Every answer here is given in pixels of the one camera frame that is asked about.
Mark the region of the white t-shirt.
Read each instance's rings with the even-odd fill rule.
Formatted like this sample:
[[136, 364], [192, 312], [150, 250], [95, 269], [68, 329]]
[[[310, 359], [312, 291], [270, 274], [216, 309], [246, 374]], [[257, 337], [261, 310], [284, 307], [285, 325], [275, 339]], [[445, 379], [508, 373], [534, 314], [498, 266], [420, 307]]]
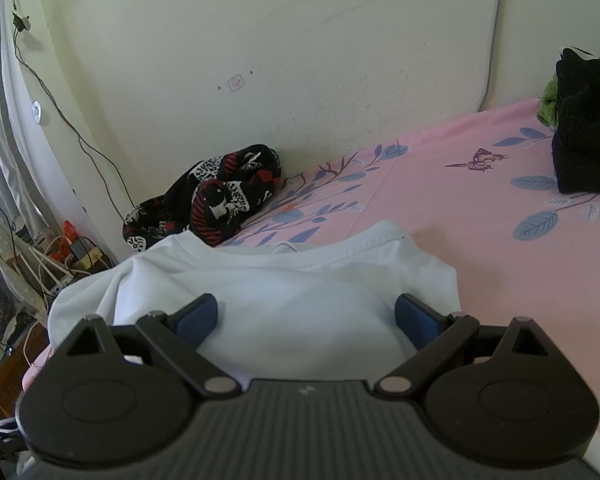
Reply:
[[452, 266], [391, 221], [324, 246], [213, 248], [181, 233], [64, 289], [50, 308], [50, 343], [85, 315], [128, 325], [203, 294], [218, 302], [219, 323], [199, 351], [238, 382], [376, 382], [415, 351], [394, 320], [401, 295], [460, 310]]

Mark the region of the black clothes pile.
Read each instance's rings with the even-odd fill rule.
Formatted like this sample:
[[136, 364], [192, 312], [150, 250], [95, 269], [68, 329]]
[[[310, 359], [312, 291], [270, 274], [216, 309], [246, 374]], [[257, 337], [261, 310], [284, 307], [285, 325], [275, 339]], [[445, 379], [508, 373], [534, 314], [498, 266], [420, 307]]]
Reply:
[[565, 48], [556, 63], [552, 156], [562, 194], [600, 194], [600, 58]]

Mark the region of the pink patterned bed sheet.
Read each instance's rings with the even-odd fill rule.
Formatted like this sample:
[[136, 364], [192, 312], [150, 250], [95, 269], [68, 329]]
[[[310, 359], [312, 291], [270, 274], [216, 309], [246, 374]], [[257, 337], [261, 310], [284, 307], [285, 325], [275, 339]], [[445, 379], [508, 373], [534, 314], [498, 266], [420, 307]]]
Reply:
[[[533, 318], [600, 402], [600, 195], [558, 192], [537, 108], [472, 115], [298, 174], [220, 247], [324, 246], [391, 221], [452, 266], [459, 311]], [[590, 457], [600, 467], [600, 426]]]

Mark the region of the black red white patterned cloth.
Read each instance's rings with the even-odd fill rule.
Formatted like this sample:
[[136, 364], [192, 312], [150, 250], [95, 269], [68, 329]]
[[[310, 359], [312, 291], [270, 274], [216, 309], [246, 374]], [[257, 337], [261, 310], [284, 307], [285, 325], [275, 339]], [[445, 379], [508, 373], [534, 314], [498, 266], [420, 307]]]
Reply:
[[201, 160], [164, 194], [134, 208], [124, 220], [123, 238], [137, 252], [185, 231], [218, 246], [262, 209], [282, 180], [278, 154], [264, 144]]

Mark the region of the cluttered side table items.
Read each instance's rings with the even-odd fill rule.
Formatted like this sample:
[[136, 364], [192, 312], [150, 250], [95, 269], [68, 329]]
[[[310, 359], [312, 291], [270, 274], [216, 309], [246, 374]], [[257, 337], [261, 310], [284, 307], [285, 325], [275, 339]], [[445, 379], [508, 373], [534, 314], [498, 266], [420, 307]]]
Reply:
[[63, 289], [111, 267], [112, 260], [83, 236], [61, 235], [45, 247], [26, 242], [0, 208], [0, 279], [18, 310], [44, 318]]

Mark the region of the green cloth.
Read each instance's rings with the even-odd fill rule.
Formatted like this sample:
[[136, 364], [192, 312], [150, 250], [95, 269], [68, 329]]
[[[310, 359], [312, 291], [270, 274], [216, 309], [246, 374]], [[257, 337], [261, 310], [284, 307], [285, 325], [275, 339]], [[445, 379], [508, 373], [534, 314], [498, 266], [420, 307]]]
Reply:
[[538, 121], [547, 128], [557, 128], [557, 95], [558, 81], [554, 75], [547, 83], [540, 99], [540, 108], [536, 113]]

